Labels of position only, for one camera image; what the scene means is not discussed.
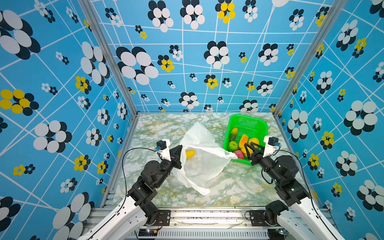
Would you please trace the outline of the yellow lemon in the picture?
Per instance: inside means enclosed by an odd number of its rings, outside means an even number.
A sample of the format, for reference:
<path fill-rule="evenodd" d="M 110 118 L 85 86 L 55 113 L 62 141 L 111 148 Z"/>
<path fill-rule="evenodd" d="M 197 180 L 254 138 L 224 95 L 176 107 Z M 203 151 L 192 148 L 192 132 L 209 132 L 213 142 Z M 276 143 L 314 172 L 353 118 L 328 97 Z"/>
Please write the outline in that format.
<path fill-rule="evenodd" d="M 251 147 L 254 147 L 254 148 L 260 148 L 260 142 L 259 142 L 259 139 L 257 139 L 257 138 L 251 138 L 251 139 L 249 139 L 248 144 L 249 144 Z"/>

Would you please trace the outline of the pink red dragon fruit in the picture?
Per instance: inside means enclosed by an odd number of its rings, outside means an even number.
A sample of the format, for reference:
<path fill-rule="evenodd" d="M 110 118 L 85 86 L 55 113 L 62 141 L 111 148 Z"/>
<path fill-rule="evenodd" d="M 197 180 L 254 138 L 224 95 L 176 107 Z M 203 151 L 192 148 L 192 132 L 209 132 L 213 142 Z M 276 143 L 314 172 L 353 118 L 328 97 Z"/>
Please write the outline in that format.
<path fill-rule="evenodd" d="M 241 150 L 236 150 L 236 151 L 234 151 L 234 153 L 236 154 L 238 159 L 241 159 L 241 160 L 244 159 L 244 153 Z"/>

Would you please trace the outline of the orange papaya slice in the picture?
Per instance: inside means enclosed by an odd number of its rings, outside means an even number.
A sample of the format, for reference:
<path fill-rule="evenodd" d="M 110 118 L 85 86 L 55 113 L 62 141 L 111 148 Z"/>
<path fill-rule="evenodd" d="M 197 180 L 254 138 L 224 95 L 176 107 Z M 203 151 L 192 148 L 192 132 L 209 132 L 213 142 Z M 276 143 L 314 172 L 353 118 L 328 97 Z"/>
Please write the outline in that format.
<path fill-rule="evenodd" d="M 249 141 L 249 137 L 245 134 L 242 135 L 242 137 L 239 140 L 239 149 L 243 148 L 245 144 L 247 144 Z"/>

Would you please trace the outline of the green fruit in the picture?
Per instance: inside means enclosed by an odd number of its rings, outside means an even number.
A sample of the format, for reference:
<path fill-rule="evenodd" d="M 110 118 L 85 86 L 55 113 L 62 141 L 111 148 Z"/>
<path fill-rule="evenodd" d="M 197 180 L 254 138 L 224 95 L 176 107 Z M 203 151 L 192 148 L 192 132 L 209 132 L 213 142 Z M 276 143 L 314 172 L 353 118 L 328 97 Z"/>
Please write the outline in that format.
<path fill-rule="evenodd" d="M 236 141 L 230 141 L 228 148 L 230 152 L 237 151 L 239 149 L 239 144 Z"/>

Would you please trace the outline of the white plastic bag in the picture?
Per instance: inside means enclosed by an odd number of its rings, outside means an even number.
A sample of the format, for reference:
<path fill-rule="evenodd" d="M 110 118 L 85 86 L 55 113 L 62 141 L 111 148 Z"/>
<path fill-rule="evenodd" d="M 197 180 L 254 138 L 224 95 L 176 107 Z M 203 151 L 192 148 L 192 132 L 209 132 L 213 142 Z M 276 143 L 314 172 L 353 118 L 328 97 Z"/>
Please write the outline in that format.
<path fill-rule="evenodd" d="M 211 190 L 208 181 L 217 177 L 231 160 L 238 157 L 216 143 L 215 137 L 201 123 L 196 122 L 180 141 L 182 168 L 174 170 L 175 178 L 186 188 L 193 188 L 208 196 Z M 195 155 L 187 159 L 186 151 L 195 150 Z"/>

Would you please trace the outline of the green orange mango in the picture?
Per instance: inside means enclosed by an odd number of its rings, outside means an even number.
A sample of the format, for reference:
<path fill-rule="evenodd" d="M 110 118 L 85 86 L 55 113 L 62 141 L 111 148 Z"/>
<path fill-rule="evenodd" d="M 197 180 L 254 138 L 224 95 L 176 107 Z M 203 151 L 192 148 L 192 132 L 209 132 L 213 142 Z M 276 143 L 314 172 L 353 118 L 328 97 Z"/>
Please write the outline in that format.
<path fill-rule="evenodd" d="M 238 128 L 233 128 L 230 132 L 230 138 L 229 138 L 229 141 L 232 142 L 232 141 L 235 141 L 236 138 L 238 136 Z"/>

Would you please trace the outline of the yellow orange fruit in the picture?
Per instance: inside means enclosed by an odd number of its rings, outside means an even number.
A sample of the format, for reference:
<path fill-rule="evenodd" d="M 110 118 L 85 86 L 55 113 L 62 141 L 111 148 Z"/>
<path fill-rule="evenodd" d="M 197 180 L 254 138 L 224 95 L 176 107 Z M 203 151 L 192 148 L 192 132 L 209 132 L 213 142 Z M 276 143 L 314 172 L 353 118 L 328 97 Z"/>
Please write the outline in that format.
<path fill-rule="evenodd" d="M 245 147 L 245 146 L 241 148 L 241 151 L 244 153 L 244 156 L 247 158 L 253 153 L 252 149 L 249 149 L 248 147 Z"/>

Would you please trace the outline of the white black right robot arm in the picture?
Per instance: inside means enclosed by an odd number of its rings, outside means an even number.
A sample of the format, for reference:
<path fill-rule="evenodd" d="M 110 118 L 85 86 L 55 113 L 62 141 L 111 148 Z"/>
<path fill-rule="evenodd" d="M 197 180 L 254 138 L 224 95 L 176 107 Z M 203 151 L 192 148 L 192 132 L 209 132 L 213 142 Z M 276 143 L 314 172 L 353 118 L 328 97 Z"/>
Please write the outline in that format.
<path fill-rule="evenodd" d="M 296 179 L 299 168 L 291 155 L 273 160 L 274 146 L 251 143 L 244 147 L 251 164 L 259 165 L 267 173 L 281 198 L 266 205 L 265 221 L 268 225 L 281 226 L 297 240 L 344 239 L 315 205 L 307 188 Z"/>

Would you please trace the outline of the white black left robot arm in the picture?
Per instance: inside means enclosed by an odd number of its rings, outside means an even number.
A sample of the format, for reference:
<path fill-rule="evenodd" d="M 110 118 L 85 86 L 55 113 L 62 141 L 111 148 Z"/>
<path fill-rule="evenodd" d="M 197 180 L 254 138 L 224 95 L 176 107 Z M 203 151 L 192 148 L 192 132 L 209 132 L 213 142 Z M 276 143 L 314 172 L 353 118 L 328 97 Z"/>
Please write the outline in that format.
<path fill-rule="evenodd" d="M 182 150 L 181 145 L 170 149 L 165 141 L 157 142 L 154 152 L 160 161 L 147 162 L 138 180 L 127 191 L 121 203 L 79 239 L 124 240 L 135 230 L 153 224 L 158 215 L 158 208 L 152 200 L 171 171 L 174 168 L 178 170 L 182 168 Z"/>

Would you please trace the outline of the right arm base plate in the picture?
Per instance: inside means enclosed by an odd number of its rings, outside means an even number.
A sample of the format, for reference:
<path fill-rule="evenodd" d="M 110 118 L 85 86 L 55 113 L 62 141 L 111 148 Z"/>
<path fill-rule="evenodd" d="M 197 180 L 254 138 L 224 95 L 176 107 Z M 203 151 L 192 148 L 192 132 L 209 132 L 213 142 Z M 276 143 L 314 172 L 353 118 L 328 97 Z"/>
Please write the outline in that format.
<path fill-rule="evenodd" d="M 271 210 L 250 210 L 246 211 L 244 217 L 251 222 L 252 227 L 276 227 L 278 224 L 278 216 L 282 212 L 274 212 Z"/>

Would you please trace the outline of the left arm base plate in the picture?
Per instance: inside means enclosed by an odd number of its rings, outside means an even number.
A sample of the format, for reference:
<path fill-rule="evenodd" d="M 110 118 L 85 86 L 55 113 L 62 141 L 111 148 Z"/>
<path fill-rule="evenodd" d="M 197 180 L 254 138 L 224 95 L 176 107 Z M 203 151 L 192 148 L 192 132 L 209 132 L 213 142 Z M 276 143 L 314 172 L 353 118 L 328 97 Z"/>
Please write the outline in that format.
<path fill-rule="evenodd" d="M 171 210 L 159 209 L 146 219 L 144 226 L 164 227 L 170 225 Z"/>

